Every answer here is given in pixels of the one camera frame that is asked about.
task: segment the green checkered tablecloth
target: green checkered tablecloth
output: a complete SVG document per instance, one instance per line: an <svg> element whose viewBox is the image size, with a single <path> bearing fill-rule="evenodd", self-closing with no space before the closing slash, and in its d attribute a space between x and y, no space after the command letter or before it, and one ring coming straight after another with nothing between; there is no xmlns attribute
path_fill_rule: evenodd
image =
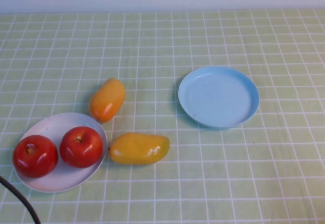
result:
<svg viewBox="0 0 325 224"><path fill-rule="evenodd" d="M185 114L177 87L190 71L222 65L246 74L257 113L229 130ZM171 140L154 165L107 159L65 193L23 185L13 148L53 114L89 114L99 84L119 78L127 96L103 127ZM0 15L0 175L42 223L325 222L325 10ZM0 223L31 223L0 186Z"/></svg>

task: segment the white plate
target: white plate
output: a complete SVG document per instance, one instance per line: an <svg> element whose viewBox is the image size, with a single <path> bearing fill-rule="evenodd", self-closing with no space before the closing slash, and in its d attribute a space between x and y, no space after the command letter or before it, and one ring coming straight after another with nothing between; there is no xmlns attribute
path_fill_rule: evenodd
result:
<svg viewBox="0 0 325 224"><path fill-rule="evenodd" d="M36 191L47 193L66 191L86 181L96 172L105 158L108 143L102 126L96 120L87 115L71 112L47 117L32 126L21 139L29 135L43 135L52 140L56 145L57 150L59 150L59 145L63 135L68 130L77 126L88 126L100 134L103 142L101 158L91 167L79 169L67 165L59 156L55 169L44 177L30 179L17 173L18 177L25 185Z"/></svg>

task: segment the red apple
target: red apple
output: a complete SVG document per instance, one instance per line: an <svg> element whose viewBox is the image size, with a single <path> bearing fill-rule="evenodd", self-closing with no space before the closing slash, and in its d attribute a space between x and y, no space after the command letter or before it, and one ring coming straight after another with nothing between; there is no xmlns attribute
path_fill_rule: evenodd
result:
<svg viewBox="0 0 325 224"><path fill-rule="evenodd" d="M49 138L30 135L17 144L12 159L17 172L29 178L39 178L56 167L58 152Z"/></svg>
<svg viewBox="0 0 325 224"><path fill-rule="evenodd" d="M99 133L87 126L70 129L60 144L62 160L70 166L87 168L95 164L102 155L103 143Z"/></svg>

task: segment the blue plate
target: blue plate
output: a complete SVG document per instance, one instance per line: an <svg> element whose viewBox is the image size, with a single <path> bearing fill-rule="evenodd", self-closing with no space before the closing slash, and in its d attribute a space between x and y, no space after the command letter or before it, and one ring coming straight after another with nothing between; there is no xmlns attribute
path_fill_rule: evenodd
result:
<svg viewBox="0 0 325 224"><path fill-rule="evenodd" d="M178 98L193 120L216 129L240 125L259 106L258 89L246 75L218 66L199 68L186 75Z"/></svg>

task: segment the plastic fruit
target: plastic fruit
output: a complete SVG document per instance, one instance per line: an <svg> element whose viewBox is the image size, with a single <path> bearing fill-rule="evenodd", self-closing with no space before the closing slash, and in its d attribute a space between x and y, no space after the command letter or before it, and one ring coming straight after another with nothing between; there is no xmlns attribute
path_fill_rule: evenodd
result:
<svg viewBox="0 0 325 224"><path fill-rule="evenodd" d="M124 165L148 165L166 156L170 140L161 135L126 133L118 137L109 148L113 162Z"/></svg>
<svg viewBox="0 0 325 224"><path fill-rule="evenodd" d="M14 149L13 165L25 177L39 178L54 170L58 162L55 144L42 135L23 138Z"/></svg>
<svg viewBox="0 0 325 224"><path fill-rule="evenodd" d="M89 109L91 116L104 123L113 118L125 100L124 84L116 79L109 78L91 97Z"/></svg>
<svg viewBox="0 0 325 224"><path fill-rule="evenodd" d="M65 133L60 143L62 160L70 166L87 168L102 155L103 143L99 133L87 126L78 126Z"/></svg>

